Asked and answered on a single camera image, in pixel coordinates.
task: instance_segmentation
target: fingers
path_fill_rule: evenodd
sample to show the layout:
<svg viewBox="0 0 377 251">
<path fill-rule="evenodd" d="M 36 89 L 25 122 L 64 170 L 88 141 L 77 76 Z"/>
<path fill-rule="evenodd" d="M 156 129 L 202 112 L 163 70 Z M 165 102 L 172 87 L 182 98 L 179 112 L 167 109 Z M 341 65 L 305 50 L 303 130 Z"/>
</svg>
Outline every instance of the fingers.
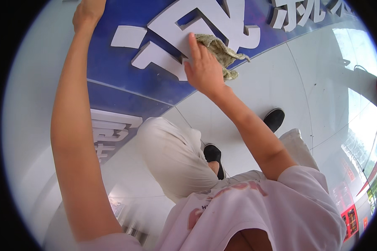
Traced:
<svg viewBox="0 0 377 251">
<path fill-rule="evenodd" d="M 201 51 L 201 59 L 204 60 L 204 59 L 210 59 L 209 55 L 208 55 L 208 49 L 205 47 L 205 45 L 203 44 L 199 44 L 199 47 L 200 47 L 200 51 Z"/>
<path fill-rule="evenodd" d="M 187 75 L 187 80 L 190 82 L 191 77 L 193 76 L 192 68 L 191 68 L 190 63 L 185 62 L 184 64 L 185 64 L 185 72 Z"/>
<path fill-rule="evenodd" d="M 191 50 L 191 57 L 193 58 L 194 61 L 200 60 L 201 59 L 201 52 L 200 52 L 200 47 L 197 43 L 197 40 L 195 39 L 194 33 L 189 34 L 189 45 L 190 45 L 190 50 Z"/>
<path fill-rule="evenodd" d="M 213 60 L 215 60 L 216 62 L 218 62 L 218 60 L 216 59 L 215 55 L 212 54 L 210 51 L 208 51 L 208 56 L 209 56 L 210 59 L 213 59 Z"/>
</svg>

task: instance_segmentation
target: beige pants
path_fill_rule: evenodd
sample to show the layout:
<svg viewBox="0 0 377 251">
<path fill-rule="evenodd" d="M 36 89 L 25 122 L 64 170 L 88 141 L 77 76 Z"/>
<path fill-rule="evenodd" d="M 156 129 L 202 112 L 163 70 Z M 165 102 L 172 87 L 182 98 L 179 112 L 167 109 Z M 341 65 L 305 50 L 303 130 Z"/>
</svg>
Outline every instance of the beige pants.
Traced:
<svg viewBox="0 0 377 251">
<path fill-rule="evenodd" d="M 193 192 L 249 179 L 265 179 L 262 172 L 251 170 L 219 180 L 201 150 L 201 133 L 191 128 L 178 128 L 165 118 L 147 119 L 139 128 L 137 139 L 148 169 L 165 195 L 175 203 Z M 279 139 L 298 165 L 318 170 L 299 129 L 292 129 Z"/>
</svg>

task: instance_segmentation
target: foot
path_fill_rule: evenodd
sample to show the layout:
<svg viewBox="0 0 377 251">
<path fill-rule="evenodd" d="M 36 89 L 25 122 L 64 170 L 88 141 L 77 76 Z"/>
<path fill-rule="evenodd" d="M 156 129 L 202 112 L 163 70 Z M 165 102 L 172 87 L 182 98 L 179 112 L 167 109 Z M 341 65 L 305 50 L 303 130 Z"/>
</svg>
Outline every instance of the foot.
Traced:
<svg viewBox="0 0 377 251">
<path fill-rule="evenodd" d="M 219 163 L 219 170 L 217 174 L 218 179 L 226 178 L 226 172 L 223 169 L 222 163 L 221 163 L 221 157 L 222 157 L 221 151 L 213 144 L 207 144 L 204 148 L 204 156 L 208 163 L 212 161 L 216 161 Z"/>
<path fill-rule="evenodd" d="M 274 133 L 282 125 L 284 118 L 285 113 L 283 112 L 283 110 L 281 108 L 275 108 L 265 116 L 264 123 Z"/>
</svg>

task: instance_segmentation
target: white t-shirt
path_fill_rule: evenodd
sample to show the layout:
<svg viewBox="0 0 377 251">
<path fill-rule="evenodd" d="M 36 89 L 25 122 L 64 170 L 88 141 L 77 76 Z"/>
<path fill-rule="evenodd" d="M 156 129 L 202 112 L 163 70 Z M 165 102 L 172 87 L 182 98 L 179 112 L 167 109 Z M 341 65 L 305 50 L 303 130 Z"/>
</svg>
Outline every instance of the white t-shirt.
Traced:
<svg viewBox="0 0 377 251">
<path fill-rule="evenodd" d="M 222 189 L 192 193 L 170 211 L 155 251 L 223 251 L 238 231 L 259 228 L 272 249 L 341 248 L 346 234 L 325 176 L 292 166 L 272 180 L 248 180 Z M 134 237 L 117 233 L 80 243 L 81 250 L 143 251 Z"/>
</svg>

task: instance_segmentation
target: pink print on shirt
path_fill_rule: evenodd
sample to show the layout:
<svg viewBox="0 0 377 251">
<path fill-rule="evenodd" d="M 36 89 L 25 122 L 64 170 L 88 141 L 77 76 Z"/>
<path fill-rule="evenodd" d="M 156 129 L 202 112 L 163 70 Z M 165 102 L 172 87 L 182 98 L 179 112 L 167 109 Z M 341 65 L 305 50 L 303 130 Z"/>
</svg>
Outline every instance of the pink print on shirt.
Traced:
<svg viewBox="0 0 377 251">
<path fill-rule="evenodd" d="M 234 189 L 237 189 L 237 190 L 243 190 L 243 189 L 246 189 L 247 187 L 250 187 L 250 189 L 252 190 L 257 190 L 261 193 L 262 196 L 266 197 L 268 194 L 261 188 L 260 184 L 255 182 L 254 180 L 250 180 L 248 182 L 241 182 L 241 183 L 237 183 L 237 184 L 234 184 L 234 185 L 231 185 L 227 188 L 223 188 L 222 190 L 220 190 L 218 193 L 216 193 L 216 195 L 212 198 L 210 196 L 208 196 L 207 199 L 215 199 L 216 197 L 218 197 L 219 195 L 227 192 L 227 191 L 230 191 L 232 190 L 232 188 Z M 202 209 L 200 208 L 195 208 L 193 209 L 193 211 L 190 212 L 189 214 L 189 221 L 188 221 L 188 225 L 187 225 L 187 229 L 188 230 L 191 230 L 194 228 L 195 224 L 197 223 L 197 221 L 200 219 L 200 216 L 203 214 L 204 210 L 207 208 L 208 205 L 205 205 L 202 207 Z"/>
<path fill-rule="evenodd" d="M 238 190 L 243 190 L 245 188 L 247 188 L 248 186 L 250 186 L 250 189 L 253 189 L 253 190 L 258 190 L 262 196 L 267 196 L 268 194 L 261 188 L 260 184 L 255 182 L 254 180 L 251 180 L 251 181 L 248 181 L 248 182 L 242 182 L 242 183 L 237 183 L 237 184 L 234 184 L 232 186 L 229 186 L 227 188 L 223 188 L 222 190 L 220 190 L 215 196 L 214 196 L 214 199 L 216 197 L 218 197 L 219 195 L 223 194 L 224 192 L 227 192 L 229 190 L 231 190 L 232 188 L 235 188 L 235 189 L 238 189 Z"/>
</svg>

